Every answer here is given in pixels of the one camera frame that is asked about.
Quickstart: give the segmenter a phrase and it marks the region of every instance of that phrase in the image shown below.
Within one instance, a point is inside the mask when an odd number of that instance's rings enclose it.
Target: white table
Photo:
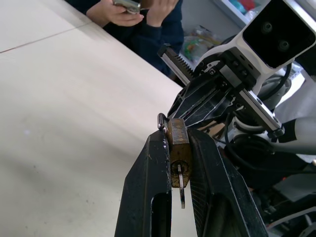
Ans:
[[[125,176],[180,87],[63,1],[2,0],[0,22],[0,236],[114,236]],[[173,237],[196,236],[186,192]]]

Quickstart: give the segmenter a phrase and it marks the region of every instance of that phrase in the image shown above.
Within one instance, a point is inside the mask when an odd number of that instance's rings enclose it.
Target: dark jacket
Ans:
[[[99,0],[66,1],[83,14],[99,2]],[[157,52],[164,43],[169,43],[176,53],[180,52],[184,40],[181,6],[182,0],[179,0],[159,28],[146,24],[147,10],[144,10],[141,11],[145,16],[143,21],[135,26],[123,27],[109,23],[103,29],[168,76],[170,69],[158,57]]]

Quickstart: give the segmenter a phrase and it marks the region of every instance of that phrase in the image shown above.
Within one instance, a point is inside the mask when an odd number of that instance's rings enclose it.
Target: person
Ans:
[[[184,41],[182,0],[154,0],[149,10],[139,14],[127,13],[112,0],[66,1],[165,75],[170,74],[157,52],[164,43],[180,52]]]

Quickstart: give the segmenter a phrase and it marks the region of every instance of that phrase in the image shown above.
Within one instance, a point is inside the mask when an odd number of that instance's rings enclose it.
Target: white wall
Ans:
[[[213,2],[213,0],[183,0],[183,29],[186,32],[202,25],[222,38],[239,33],[240,28]]]

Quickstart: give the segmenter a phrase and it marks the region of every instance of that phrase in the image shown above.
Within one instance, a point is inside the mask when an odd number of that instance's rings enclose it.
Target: hand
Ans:
[[[147,13],[147,25],[160,27],[179,0],[155,0]]]
[[[112,0],[101,0],[87,11],[87,16],[101,27],[109,22],[118,26],[134,26],[144,19],[140,14],[129,14],[122,6],[113,5]]]

